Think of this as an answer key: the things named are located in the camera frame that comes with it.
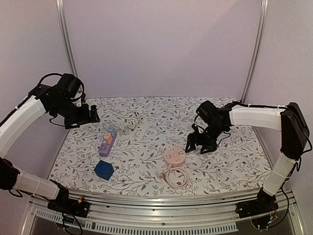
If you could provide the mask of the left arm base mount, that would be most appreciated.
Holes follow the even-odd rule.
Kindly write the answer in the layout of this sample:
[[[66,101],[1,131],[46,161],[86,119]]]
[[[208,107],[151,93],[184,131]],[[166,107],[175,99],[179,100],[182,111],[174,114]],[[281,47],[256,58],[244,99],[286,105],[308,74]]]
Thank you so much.
[[[63,212],[66,214],[87,218],[90,209],[90,203],[85,200],[85,196],[81,195],[77,199],[69,198],[69,191],[67,188],[61,188],[57,194],[56,199],[49,199],[48,209]]]

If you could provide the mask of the purple power strip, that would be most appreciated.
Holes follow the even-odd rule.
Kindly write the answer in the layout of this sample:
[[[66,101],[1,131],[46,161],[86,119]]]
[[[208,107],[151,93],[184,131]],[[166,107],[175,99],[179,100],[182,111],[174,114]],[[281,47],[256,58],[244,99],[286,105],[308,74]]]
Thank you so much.
[[[100,155],[101,157],[108,157],[108,156],[109,156],[109,154],[110,154],[110,152],[111,152],[111,149],[112,149],[112,147],[113,147],[113,144],[114,144],[114,142],[115,142],[115,140],[116,140],[116,137],[117,137],[117,132],[116,132],[116,134],[113,136],[113,141],[112,141],[111,144],[105,144],[105,141],[104,141],[104,139],[103,139],[103,141],[102,141],[102,143],[101,143],[101,145],[100,145],[100,147],[99,147],[99,149],[98,149],[98,153],[99,153],[99,155]]]

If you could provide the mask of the dark blue cube socket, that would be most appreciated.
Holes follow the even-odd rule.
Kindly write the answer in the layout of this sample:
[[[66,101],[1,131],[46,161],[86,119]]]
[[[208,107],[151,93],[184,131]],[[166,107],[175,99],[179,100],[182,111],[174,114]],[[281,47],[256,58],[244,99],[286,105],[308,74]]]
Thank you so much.
[[[108,181],[114,173],[114,168],[112,164],[100,160],[96,165],[94,172],[98,177]]]

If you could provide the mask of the pink round power socket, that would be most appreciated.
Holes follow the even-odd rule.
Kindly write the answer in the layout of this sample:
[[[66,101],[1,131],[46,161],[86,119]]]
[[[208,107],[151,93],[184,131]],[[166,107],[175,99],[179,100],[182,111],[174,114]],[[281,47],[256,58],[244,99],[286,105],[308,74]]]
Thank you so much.
[[[180,147],[169,147],[165,149],[163,159],[168,166],[179,167],[184,164],[186,153]]]

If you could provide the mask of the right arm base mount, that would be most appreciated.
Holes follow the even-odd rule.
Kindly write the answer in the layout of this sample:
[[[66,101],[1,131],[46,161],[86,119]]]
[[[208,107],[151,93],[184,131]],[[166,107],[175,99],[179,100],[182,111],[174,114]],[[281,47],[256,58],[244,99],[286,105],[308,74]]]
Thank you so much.
[[[261,188],[256,199],[238,203],[235,212],[240,218],[245,218],[272,212],[277,209],[278,204],[275,195],[270,196],[263,191],[263,188]]]

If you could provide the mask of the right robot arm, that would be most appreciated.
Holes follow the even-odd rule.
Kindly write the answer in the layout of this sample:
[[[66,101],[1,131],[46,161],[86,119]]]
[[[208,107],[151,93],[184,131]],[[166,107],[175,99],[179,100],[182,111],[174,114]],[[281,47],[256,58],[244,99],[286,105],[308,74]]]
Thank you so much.
[[[297,103],[287,106],[250,105],[233,101],[221,108],[205,101],[196,110],[207,127],[200,131],[192,124],[193,133],[187,137],[185,151],[191,152],[197,146],[201,153],[217,150],[217,138],[232,126],[253,126],[276,130],[281,133],[280,155],[274,168],[253,202],[256,213],[264,213],[271,207],[278,190],[299,169],[305,146],[310,145],[310,131]]]

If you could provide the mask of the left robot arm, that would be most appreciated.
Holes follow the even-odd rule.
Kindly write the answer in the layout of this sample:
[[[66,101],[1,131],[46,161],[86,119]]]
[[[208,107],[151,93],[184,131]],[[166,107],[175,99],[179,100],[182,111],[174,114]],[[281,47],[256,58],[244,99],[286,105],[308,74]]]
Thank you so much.
[[[52,118],[63,117],[62,127],[66,130],[100,121],[96,106],[89,106],[85,102],[85,87],[79,78],[64,73],[58,74],[60,79],[55,85],[43,84],[46,78],[53,75],[49,73],[43,76],[36,87],[0,123],[0,188],[53,200],[61,212],[69,212],[73,203],[62,194],[66,188],[27,173],[5,158],[25,130],[45,114]]]

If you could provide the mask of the pink plug adapter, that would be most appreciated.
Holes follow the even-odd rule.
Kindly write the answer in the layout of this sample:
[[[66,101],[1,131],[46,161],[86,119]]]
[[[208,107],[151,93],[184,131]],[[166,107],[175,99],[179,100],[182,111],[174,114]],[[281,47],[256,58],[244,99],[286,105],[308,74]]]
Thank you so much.
[[[107,132],[104,136],[105,144],[111,144],[113,141],[113,135],[110,132]]]

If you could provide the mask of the light blue plug adapter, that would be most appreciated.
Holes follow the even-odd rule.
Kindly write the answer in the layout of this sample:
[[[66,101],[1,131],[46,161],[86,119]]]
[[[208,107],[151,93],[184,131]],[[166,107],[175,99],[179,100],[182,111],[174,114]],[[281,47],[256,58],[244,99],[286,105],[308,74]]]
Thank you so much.
[[[116,129],[113,125],[108,126],[107,132],[111,133],[113,136],[116,134]]]

